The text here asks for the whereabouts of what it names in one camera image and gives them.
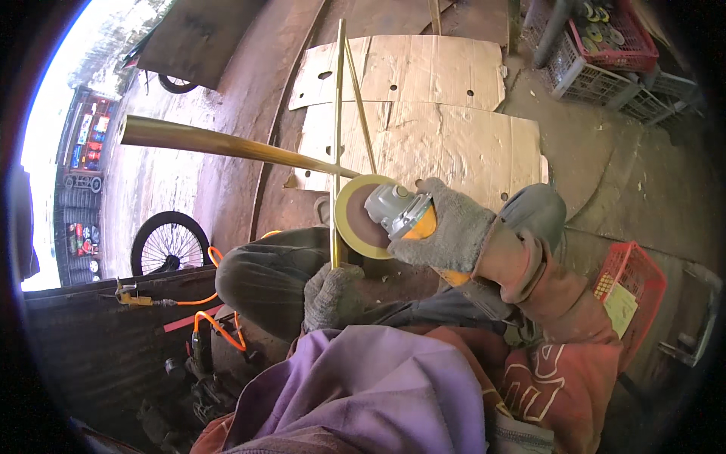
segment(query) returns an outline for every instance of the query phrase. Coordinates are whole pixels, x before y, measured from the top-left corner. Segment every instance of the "knee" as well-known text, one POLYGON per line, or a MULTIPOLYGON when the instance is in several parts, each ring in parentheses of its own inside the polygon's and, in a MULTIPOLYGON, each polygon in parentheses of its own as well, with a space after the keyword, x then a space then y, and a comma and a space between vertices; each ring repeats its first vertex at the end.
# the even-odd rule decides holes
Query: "knee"
POLYGON ((551 222, 564 224, 567 216, 567 205, 559 194, 545 183, 537 183, 526 188, 527 195, 531 197, 538 211, 551 222))
POLYGON ((245 272, 248 263, 239 260, 237 256, 244 251, 241 248, 232 249, 219 263, 216 274, 214 276, 214 287, 219 298, 225 303, 230 304, 237 300, 242 293, 240 284, 241 277, 245 272))

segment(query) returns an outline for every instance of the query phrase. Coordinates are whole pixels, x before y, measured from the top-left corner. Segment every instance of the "person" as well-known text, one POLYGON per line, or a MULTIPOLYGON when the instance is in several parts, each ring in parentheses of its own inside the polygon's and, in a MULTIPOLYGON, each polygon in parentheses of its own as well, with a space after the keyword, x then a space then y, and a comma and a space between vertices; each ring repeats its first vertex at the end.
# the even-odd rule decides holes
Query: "person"
POLYGON ((325 227, 236 248, 217 272, 220 298, 292 341, 291 355, 252 380, 193 453, 597 450, 622 344, 587 280, 552 258, 562 199, 532 185, 496 215, 436 178, 417 186, 433 197, 436 231, 388 250, 470 273, 472 286, 365 309, 360 268, 326 264, 325 227), (502 307, 542 339, 510 351, 502 321, 513 312, 502 307))

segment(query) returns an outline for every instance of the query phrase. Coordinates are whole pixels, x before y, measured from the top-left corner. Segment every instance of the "red plastic crate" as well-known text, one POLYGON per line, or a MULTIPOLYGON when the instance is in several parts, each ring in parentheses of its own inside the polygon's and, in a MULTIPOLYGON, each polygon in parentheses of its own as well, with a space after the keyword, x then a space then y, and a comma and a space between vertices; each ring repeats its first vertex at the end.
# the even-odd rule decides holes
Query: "red plastic crate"
POLYGON ((618 365, 620 373, 630 364, 640 343, 648 334, 666 290, 666 277, 644 250, 631 241, 610 246, 608 258, 605 259, 592 289, 595 297, 604 303, 615 282, 635 295, 637 303, 630 325, 621 339, 623 352, 618 365))
POLYGON ((570 19, 570 29, 577 41, 582 57, 591 65, 608 70, 630 70, 649 73, 658 62, 658 49, 650 34, 640 24, 629 0, 619 0, 611 13, 610 23, 625 38, 620 50, 605 50, 590 54, 582 45, 575 22, 570 19))

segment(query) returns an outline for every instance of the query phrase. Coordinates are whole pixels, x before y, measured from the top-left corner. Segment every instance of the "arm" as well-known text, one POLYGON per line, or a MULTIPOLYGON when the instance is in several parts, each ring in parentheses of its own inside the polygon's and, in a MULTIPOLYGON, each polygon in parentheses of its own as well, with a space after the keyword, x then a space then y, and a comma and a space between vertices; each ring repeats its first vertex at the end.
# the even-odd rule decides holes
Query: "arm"
POLYGON ((433 195, 438 235, 398 240, 389 251, 409 263, 499 283, 502 300, 519 306, 544 331, 543 344, 507 358, 501 398, 514 418, 553 430, 562 450, 595 452, 622 344, 587 280, 556 263, 546 242, 527 231, 515 234, 440 180, 421 187, 433 195))

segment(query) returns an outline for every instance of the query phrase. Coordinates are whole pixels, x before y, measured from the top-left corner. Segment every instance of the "spokes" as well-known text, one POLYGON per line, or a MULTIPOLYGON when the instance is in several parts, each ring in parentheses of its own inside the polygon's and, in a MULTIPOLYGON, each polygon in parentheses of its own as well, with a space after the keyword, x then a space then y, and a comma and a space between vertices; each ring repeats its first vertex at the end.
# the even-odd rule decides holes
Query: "spokes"
POLYGON ((167 257, 179 260, 179 268, 195 268, 204 265, 202 245, 197 237, 180 224, 164 224, 156 228, 146 239, 141 252, 143 274, 159 269, 167 257))

